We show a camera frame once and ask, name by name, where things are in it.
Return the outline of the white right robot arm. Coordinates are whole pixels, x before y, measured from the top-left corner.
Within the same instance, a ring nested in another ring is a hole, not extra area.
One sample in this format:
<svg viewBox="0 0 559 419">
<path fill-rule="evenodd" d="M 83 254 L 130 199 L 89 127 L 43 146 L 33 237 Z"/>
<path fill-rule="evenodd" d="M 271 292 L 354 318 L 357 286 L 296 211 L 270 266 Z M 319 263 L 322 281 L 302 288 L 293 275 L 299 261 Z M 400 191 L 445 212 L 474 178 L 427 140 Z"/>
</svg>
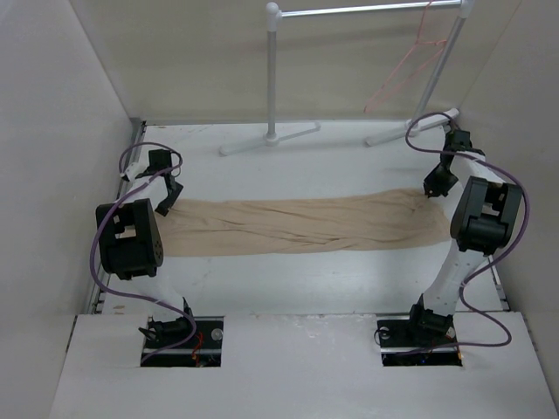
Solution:
<svg viewBox="0 0 559 419">
<path fill-rule="evenodd" d="M 508 244 L 522 198 L 520 186 L 484 165 L 485 155 L 473 147 L 469 132 L 456 129 L 446 134 L 443 151 L 424 179 L 424 193 L 447 196 L 457 184 L 463 192 L 451 220 L 449 253 L 404 326 L 407 339 L 419 346 L 451 326 L 464 280 Z"/>
</svg>

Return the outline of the beige trousers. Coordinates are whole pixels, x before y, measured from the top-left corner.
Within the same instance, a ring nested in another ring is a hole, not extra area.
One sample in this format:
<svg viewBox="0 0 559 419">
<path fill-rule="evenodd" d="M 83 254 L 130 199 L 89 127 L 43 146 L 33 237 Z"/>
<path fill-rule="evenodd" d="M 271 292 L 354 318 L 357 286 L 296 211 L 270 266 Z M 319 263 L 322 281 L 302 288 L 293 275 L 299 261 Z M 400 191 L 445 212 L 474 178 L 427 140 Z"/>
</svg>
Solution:
<svg viewBox="0 0 559 419">
<path fill-rule="evenodd" d="M 389 251 L 450 238 L 444 210 L 418 189 L 325 199 L 184 199 L 156 222 L 171 257 Z"/>
</svg>

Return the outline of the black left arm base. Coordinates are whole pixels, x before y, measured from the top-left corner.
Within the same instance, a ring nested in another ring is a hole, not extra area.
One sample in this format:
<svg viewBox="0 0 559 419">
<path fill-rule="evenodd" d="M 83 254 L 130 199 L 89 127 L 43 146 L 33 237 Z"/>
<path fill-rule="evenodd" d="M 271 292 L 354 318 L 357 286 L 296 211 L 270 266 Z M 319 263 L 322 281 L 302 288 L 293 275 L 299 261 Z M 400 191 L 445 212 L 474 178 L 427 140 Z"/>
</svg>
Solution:
<svg viewBox="0 0 559 419">
<path fill-rule="evenodd" d="M 195 317 L 196 331 L 184 318 L 150 319 L 139 331 L 144 337 L 141 367 L 220 367 L 224 317 Z"/>
</svg>

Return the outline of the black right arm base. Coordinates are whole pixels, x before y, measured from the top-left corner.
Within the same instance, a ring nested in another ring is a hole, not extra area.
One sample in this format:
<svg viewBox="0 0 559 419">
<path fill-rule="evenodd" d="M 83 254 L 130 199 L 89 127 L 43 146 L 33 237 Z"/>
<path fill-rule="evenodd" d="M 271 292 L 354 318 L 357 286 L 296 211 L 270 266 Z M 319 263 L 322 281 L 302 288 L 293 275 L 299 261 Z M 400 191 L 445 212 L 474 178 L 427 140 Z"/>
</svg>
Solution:
<svg viewBox="0 0 559 419">
<path fill-rule="evenodd" d="M 453 316 L 412 306 L 407 316 L 376 320 L 375 343 L 384 367 L 461 367 Z"/>
</svg>

